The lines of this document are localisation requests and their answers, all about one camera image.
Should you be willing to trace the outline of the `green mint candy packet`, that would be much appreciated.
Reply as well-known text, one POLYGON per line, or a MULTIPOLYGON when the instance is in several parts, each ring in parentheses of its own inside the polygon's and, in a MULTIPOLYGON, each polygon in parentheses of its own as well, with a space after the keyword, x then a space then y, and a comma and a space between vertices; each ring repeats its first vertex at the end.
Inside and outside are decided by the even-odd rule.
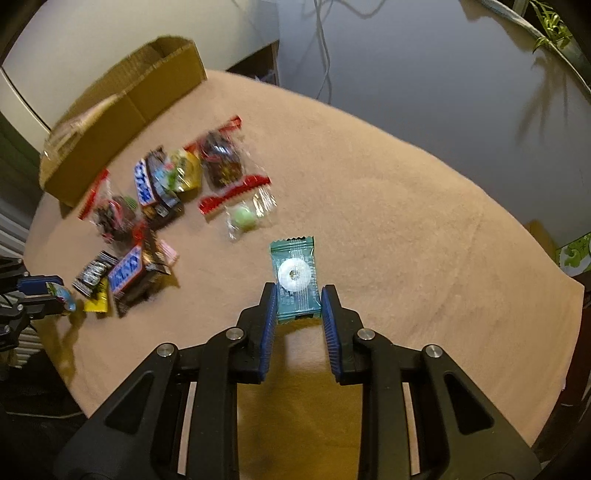
POLYGON ((277 284, 277 322, 313 318, 321 313, 312 236, 270 243, 270 258, 277 284))

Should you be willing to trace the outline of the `red-edged dark snack bag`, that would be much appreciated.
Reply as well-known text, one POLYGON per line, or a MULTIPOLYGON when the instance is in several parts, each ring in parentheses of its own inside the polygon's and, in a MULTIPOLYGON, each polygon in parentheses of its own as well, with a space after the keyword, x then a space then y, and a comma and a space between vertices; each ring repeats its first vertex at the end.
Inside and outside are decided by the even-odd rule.
POLYGON ((198 201, 205 218, 216 216, 231 202, 263 187, 271 179, 252 159, 243 144, 242 118, 238 115, 183 146, 200 161, 205 187, 198 201))

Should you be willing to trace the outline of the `black patterned candy packet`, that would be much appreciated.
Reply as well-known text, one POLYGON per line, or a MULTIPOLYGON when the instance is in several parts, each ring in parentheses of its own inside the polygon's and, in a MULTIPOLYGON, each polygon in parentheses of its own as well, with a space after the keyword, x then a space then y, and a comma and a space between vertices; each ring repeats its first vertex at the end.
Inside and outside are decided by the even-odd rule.
POLYGON ((72 287, 87 299, 95 298, 100 283, 117 263, 116 256, 101 251, 74 278, 72 287))

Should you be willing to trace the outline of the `yellow candy packet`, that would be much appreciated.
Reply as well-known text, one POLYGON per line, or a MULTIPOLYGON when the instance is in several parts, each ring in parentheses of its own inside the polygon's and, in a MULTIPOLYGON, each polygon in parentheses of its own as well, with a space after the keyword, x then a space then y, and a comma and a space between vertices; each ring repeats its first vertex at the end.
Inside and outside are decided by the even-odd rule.
POLYGON ((109 311, 108 279, 103 278, 98 285, 95 296, 84 301, 84 311, 107 314, 109 311))

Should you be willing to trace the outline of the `blue Snickers bar lower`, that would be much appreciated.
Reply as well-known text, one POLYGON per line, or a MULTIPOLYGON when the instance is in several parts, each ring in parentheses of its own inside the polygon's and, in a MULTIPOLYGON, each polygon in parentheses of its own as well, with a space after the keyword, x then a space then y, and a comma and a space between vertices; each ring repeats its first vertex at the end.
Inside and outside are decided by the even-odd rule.
POLYGON ((172 270, 151 229, 122 257, 108 274, 116 313, 124 317, 138 302, 155 294, 172 270))

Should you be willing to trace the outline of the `blue snickers bar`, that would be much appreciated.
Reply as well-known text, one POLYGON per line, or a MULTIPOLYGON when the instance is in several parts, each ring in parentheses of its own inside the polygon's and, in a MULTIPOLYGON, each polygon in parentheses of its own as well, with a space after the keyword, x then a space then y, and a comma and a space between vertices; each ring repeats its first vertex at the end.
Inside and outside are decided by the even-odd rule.
POLYGON ((184 211, 178 195, 168 186, 166 158, 163 148, 159 146, 149 151, 134 166, 139 206, 153 230, 166 226, 184 211))
POLYGON ((151 229, 122 257, 108 274, 116 313, 124 317, 138 302, 155 294, 172 270, 151 229))

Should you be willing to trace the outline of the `blue Snickers bar upper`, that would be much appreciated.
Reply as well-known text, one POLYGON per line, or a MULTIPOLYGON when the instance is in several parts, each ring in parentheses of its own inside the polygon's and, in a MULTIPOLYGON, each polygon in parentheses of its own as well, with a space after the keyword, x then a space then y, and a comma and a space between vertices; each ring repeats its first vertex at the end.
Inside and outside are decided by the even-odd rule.
POLYGON ((153 230, 166 226, 184 211, 178 195, 168 186, 166 158, 163 148, 159 146, 149 151, 134 166, 139 206, 153 230))

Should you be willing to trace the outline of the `brown cardboard box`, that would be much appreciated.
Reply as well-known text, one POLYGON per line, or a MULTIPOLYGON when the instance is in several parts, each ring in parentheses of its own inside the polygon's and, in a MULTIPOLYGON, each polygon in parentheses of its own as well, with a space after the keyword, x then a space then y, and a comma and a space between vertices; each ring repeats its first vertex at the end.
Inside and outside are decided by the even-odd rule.
POLYGON ((120 60, 57 121, 40 155, 39 185, 74 207, 118 152, 206 80, 195 43, 161 36, 120 60))

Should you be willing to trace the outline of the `gold round candy packet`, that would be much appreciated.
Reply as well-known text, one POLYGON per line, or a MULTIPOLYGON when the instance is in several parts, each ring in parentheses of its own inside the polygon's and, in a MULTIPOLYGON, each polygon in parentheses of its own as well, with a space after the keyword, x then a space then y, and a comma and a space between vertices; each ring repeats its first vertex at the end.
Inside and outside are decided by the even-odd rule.
POLYGON ((185 149, 171 152, 166 159, 167 185, 175 193, 198 191, 202 187, 200 160, 185 149))

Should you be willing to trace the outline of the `green candy clear wrapper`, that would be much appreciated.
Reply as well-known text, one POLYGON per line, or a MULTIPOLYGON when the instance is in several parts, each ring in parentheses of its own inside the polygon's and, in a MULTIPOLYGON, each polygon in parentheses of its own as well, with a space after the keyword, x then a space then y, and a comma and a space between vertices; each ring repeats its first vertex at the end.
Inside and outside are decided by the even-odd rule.
POLYGON ((239 200, 225 207, 228 237, 238 241, 245 233, 273 224, 276 219, 276 198, 270 186, 261 186, 246 192, 239 200))

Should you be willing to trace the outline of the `grey stone ledge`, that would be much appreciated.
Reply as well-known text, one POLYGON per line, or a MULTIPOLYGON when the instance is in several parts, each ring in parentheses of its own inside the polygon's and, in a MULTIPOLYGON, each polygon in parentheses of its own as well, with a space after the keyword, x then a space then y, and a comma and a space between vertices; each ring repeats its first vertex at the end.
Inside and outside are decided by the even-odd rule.
POLYGON ((571 73, 575 76, 575 78, 579 81, 586 96, 590 97, 590 85, 585 81, 584 77, 580 74, 580 72, 576 69, 576 67, 572 64, 568 57, 564 55, 563 51, 560 48, 558 48, 554 43, 552 43, 551 40, 545 34, 540 32, 532 24, 526 21, 522 16, 520 16, 518 13, 516 13, 514 10, 507 7, 500 1, 478 0, 478 3, 480 3, 489 11, 494 12, 501 18, 513 23, 514 25, 519 26, 525 32, 527 32, 532 38, 536 40, 534 50, 544 48, 545 50, 553 53, 557 58, 559 58, 562 61, 562 63, 567 67, 567 69, 570 70, 571 73))

